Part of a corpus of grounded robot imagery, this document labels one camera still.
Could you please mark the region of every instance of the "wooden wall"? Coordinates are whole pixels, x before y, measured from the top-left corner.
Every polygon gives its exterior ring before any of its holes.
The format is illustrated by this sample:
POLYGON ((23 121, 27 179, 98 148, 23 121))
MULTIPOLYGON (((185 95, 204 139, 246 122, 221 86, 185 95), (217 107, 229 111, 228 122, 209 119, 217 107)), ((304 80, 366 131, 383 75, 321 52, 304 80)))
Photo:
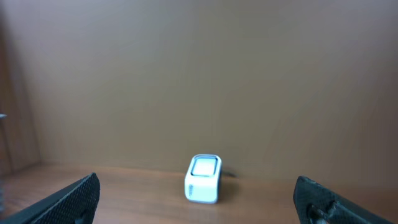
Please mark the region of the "wooden wall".
POLYGON ((45 162, 398 186, 396 0, 2 0, 45 162))
POLYGON ((6 42, 0 11, 0 175, 40 162, 23 74, 6 42))

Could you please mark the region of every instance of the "white cube device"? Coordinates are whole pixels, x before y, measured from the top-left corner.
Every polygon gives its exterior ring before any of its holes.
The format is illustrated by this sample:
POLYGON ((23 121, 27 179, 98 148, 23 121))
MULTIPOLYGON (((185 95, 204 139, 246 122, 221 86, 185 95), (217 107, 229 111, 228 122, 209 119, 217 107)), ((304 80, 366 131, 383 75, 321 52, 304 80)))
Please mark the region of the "white cube device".
POLYGON ((185 196, 189 201, 216 203, 221 177, 221 158, 202 154, 192 158, 185 176, 185 196))

